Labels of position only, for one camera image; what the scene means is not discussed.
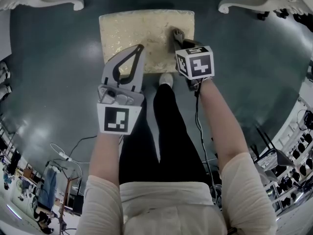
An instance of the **beige mat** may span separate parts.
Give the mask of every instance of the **beige mat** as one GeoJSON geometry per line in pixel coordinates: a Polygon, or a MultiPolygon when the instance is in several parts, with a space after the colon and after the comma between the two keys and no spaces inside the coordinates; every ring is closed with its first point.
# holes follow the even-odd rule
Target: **beige mat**
{"type": "MultiPolygon", "coordinates": [[[[175,55],[169,42],[172,27],[193,39],[194,12],[182,10],[138,10],[101,16],[100,33],[104,62],[119,51],[137,44],[146,49],[145,73],[175,72],[175,55]]],[[[132,60],[120,68],[129,74],[132,60]]]]}

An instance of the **white box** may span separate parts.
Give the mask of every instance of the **white box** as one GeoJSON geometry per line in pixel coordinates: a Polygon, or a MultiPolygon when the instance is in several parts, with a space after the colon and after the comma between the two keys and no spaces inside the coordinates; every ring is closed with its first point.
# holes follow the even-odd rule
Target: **white box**
{"type": "Polygon", "coordinates": [[[178,71],[188,79],[214,76],[213,52],[210,46],[176,50],[178,71]]]}

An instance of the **blue clothing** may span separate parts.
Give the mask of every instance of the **blue clothing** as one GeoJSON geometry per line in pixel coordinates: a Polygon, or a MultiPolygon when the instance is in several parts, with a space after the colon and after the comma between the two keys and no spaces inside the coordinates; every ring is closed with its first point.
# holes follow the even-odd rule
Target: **blue clothing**
{"type": "Polygon", "coordinates": [[[10,184],[12,183],[12,179],[9,177],[9,174],[7,172],[4,172],[3,174],[3,180],[5,183],[10,184]]]}
{"type": "Polygon", "coordinates": [[[49,210],[52,210],[54,205],[55,186],[57,182],[56,174],[57,173],[52,168],[47,170],[44,186],[38,197],[38,202],[46,206],[49,210]]]}

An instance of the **white t-shirt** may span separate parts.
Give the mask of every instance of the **white t-shirt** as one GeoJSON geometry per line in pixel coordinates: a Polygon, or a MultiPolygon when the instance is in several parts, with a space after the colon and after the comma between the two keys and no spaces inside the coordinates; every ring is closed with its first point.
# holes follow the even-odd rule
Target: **white t-shirt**
{"type": "Polygon", "coordinates": [[[273,235],[276,215],[248,153],[222,171],[223,213],[199,182],[114,184],[89,176],[76,235],[273,235]]]}

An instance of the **floor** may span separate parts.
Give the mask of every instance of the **floor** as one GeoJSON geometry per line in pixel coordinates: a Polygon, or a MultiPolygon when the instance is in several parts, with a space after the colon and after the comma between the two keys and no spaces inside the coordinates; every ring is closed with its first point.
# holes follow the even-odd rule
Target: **floor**
{"type": "MultiPolygon", "coordinates": [[[[252,11],[231,8],[218,12],[221,0],[85,0],[47,8],[18,6],[11,14],[12,94],[0,105],[5,123],[17,131],[15,144],[42,172],[47,160],[59,158],[50,143],[68,154],[79,139],[97,134],[97,86],[104,67],[98,18],[138,9],[182,9],[195,12],[195,39],[214,52],[214,81],[240,122],[248,144],[264,145],[255,130],[260,124],[273,137],[291,111],[312,52],[312,33],[292,17],[271,13],[266,21],[252,11]]],[[[144,78],[148,121],[157,138],[152,100],[157,75],[144,78]]],[[[174,91],[188,133],[201,158],[200,134],[194,123],[195,97],[175,75],[174,91]]],[[[213,143],[202,111],[205,146],[213,143]]],[[[83,141],[72,158],[89,161],[94,140],[83,141]]],[[[84,188],[88,164],[82,165],[84,188]]]]}

